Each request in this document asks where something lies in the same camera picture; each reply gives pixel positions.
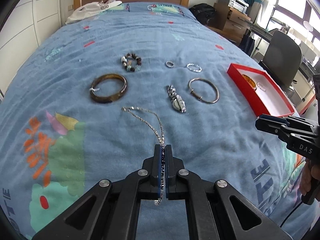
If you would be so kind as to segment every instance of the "metal screw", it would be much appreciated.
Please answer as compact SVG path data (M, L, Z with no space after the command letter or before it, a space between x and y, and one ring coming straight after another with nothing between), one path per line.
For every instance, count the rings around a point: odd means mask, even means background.
M100 187L108 187L109 185L110 185L110 182L107 179L100 180L99 182Z
M147 170L138 170L138 175L139 176L146 176L146 175L148 175L148 171Z
M179 171L179 174L180 174L181 176L187 176L187 175L189 174L189 171L186 170L186 169L181 169L181 170Z
M217 185L218 185L218 187L226 187L228 185L228 183L225 180L220 179L217 181Z

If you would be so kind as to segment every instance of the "bedspread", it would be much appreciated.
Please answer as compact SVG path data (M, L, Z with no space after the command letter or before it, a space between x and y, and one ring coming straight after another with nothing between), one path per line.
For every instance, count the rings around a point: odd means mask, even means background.
M127 53L142 58L140 71L123 67ZM187 63L202 71L189 71ZM230 63L260 69L178 5L121 4L59 29L23 64L0 104L0 204L15 229L31 239L100 179L124 179L153 155L155 134L122 106L156 112L165 143L186 169L212 182L227 180L279 225L300 202L304 160L277 136L256 130L252 109L226 73ZM128 90L116 102L98 104L89 88L106 73L123 75ZM218 87L217 103L190 95L187 85L195 77ZM186 113L172 109L170 84ZM112 94L121 84L99 87L96 93ZM215 98L205 83L193 88ZM137 114L160 132L155 116ZM300 206L283 229L300 239L315 205ZM164 199L157 207L142 201L136 239L188 239L184 202Z

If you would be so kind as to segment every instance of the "human hand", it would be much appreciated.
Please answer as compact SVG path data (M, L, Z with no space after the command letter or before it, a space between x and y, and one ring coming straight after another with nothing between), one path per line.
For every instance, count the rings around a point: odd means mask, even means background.
M306 163L302 169L302 177L299 189L302 195L306 195L311 189L311 179L315 178L320 180L320 165L314 165L310 170L310 160L306 159ZM317 194L316 199L320 201L320 192Z

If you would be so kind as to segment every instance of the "red box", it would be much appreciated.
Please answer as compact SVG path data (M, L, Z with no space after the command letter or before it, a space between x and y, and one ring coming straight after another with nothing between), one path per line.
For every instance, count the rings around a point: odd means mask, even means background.
M245 96L257 117L261 114L279 117L294 114L295 109L289 99L265 71L231 63L227 73ZM250 86L242 74L249 76L256 84L259 83L256 90Z

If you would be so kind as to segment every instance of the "drawer handle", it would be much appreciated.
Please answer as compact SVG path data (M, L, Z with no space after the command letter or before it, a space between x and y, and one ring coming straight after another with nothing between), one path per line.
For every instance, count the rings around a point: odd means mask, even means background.
M234 24L233 24L233 26L234 26L234 27L237 27L238 29L240 29L240 30L241 30L241 27L239 27L239 26L237 26L237 25L234 25Z

